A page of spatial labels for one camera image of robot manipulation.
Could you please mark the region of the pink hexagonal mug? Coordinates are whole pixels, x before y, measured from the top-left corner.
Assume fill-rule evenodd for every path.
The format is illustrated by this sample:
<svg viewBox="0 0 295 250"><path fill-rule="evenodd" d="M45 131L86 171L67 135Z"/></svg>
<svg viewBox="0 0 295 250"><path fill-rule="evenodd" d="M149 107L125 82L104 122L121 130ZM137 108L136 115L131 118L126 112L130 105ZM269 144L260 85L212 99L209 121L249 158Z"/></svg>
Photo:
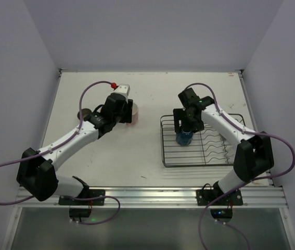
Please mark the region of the pink hexagonal mug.
<svg viewBox="0 0 295 250"><path fill-rule="evenodd" d="M138 122L138 106L133 103L131 123L126 123L127 126L133 126Z"/></svg>

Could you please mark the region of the blue hexagonal mug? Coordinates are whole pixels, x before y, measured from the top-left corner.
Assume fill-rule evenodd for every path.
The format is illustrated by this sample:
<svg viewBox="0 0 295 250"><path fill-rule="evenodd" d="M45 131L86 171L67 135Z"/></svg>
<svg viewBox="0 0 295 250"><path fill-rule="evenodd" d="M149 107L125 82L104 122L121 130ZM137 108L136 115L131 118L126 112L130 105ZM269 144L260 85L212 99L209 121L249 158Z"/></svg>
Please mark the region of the blue hexagonal mug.
<svg viewBox="0 0 295 250"><path fill-rule="evenodd" d="M194 133L192 131L185 131L180 129L176 134L176 142L180 146L188 146L193 139Z"/></svg>

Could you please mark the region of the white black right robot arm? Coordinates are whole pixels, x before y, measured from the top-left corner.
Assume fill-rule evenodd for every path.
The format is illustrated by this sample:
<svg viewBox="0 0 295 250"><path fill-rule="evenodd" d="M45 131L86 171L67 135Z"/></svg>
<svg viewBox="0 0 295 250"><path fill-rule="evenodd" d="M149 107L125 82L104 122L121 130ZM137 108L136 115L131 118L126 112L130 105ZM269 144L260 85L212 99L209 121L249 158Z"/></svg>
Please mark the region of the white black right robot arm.
<svg viewBox="0 0 295 250"><path fill-rule="evenodd" d="M173 110L176 142L188 146L195 133L204 125L213 127L234 149L232 170L203 195L215 199L227 192L233 193L240 185L252 181L274 166L271 140L263 133L242 125L218 105L210 96L199 97L192 88L178 95L182 108Z"/></svg>

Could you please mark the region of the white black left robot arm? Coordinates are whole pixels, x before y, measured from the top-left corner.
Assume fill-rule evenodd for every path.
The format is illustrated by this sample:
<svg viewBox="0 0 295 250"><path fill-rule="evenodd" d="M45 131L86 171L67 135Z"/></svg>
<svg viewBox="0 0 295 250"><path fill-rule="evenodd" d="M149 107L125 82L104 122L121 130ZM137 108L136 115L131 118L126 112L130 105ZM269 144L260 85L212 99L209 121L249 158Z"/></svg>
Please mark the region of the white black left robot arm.
<svg viewBox="0 0 295 250"><path fill-rule="evenodd" d="M22 154L17 182L38 201L53 195L87 199L89 186L80 178L60 177L57 170L74 154L112 131L117 123L132 121L133 100L110 94L103 105L83 115L77 128L47 147L26 149Z"/></svg>

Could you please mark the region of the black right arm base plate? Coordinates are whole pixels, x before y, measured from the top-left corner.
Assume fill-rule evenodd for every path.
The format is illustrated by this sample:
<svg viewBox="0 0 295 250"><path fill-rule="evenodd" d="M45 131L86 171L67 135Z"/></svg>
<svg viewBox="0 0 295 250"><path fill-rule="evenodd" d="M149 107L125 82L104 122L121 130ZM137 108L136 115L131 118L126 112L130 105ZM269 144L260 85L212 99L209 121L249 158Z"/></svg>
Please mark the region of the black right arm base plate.
<svg viewBox="0 0 295 250"><path fill-rule="evenodd" d="M224 195L221 189L215 184L205 184L202 188L196 190L196 200L198 206L206 206L217 199L213 206L242 206L242 194L240 190L235 190L230 194Z"/></svg>

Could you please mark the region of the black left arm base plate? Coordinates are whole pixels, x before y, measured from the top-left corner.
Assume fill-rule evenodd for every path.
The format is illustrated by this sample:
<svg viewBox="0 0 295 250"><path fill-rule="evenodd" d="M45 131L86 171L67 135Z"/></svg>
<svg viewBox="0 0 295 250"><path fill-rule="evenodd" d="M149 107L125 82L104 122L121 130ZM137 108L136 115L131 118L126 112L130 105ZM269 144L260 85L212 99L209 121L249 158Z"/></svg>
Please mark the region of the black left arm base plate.
<svg viewBox="0 0 295 250"><path fill-rule="evenodd" d="M105 195L106 191L104 189L88 189L83 190L74 199L61 196L58 204L64 206L103 206Z"/></svg>

